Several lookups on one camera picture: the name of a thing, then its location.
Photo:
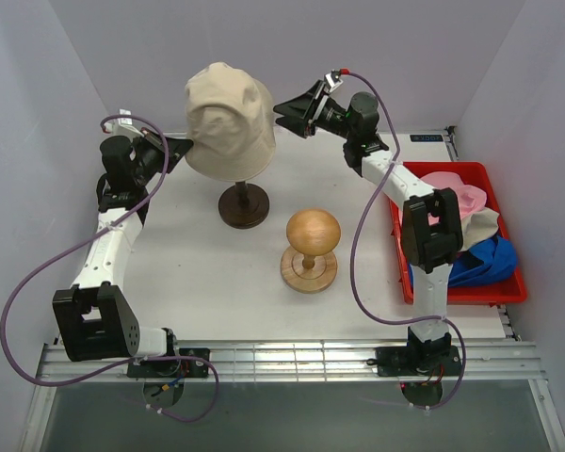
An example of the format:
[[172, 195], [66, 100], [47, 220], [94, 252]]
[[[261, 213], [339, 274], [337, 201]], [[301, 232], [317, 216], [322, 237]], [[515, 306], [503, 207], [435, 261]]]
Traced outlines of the beige bucket hat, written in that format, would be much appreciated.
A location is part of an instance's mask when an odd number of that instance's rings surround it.
[[215, 62], [186, 83], [187, 164], [222, 182], [243, 182], [272, 160], [274, 100], [266, 86], [225, 62]]

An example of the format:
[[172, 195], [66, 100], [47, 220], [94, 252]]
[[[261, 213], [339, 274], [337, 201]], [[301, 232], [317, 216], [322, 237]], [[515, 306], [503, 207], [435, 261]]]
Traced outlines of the pink bucket hat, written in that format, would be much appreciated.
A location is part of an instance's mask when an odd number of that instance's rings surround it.
[[458, 199], [460, 220], [481, 211], [487, 202], [487, 194], [481, 188], [465, 184], [460, 176], [450, 171], [434, 171], [422, 178], [422, 181], [437, 188], [452, 189]]

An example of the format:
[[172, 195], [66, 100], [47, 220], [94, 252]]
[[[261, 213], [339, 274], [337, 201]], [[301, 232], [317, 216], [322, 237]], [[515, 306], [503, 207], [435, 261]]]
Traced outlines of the cream bucket hat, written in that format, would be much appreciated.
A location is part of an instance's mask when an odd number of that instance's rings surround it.
[[490, 208], [483, 208], [460, 221], [462, 232], [461, 251], [493, 237], [498, 231], [499, 213]]

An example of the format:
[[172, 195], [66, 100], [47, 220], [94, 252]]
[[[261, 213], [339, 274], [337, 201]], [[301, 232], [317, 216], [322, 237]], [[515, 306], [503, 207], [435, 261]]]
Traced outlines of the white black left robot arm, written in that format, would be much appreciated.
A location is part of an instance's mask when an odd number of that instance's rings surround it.
[[148, 215], [148, 183], [171, 172], [192, 146], [189, 139], [161, 140], [148, 130], [101, 143], [105, 173], [97, 184], [100, 237], [90, 245], [71, 288], [56, 291], [52, 302], [71, 361], [172, 353], [172, 331], [140, 326], [123, 294], [123, 279]]

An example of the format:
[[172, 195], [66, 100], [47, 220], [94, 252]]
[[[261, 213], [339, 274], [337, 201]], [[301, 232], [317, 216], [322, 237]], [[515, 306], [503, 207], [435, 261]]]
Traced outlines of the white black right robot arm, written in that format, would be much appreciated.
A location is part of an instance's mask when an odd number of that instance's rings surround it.
[[438, 189], [418, 178], [399, 163], [400, 148], [382, 141], [379, 120], [391, 115], [375, 89], [355, 93], [341, 107], [332, 98], [340, 83], [333, 73], [274, 105], [276, 123], [302, 138], [319, 129], [343, 138], [347, 165], [401, 211], [400, 242], [412, 269], [413, 317], [404, 323], [406, 345], [379, 356], [378, 364], [424, 372], [453, 349], [447, 298], [451, 269], [462, 247], [458, 198], [452, 189]]

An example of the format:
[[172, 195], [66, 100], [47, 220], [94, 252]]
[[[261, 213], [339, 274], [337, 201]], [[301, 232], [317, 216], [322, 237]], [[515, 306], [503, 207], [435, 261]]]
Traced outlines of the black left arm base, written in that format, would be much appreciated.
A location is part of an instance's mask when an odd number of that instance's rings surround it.
[[207, 362], [211, 350], [205, 347], [177, 348], [161, 360], [133, 362], [127, 366], [126, 376], [132, 379], [203, 379], [209, 374]]

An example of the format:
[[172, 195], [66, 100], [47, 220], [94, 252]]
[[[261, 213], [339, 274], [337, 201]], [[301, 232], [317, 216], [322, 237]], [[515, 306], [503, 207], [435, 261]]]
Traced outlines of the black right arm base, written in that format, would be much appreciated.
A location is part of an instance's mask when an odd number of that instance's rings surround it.
[[458, 376], [462, 367], [459, 351], [451, 346], [442, 354], [418, 358], [408, 347], [376, 347], [365, 363], [376, 368], [379, 377]]

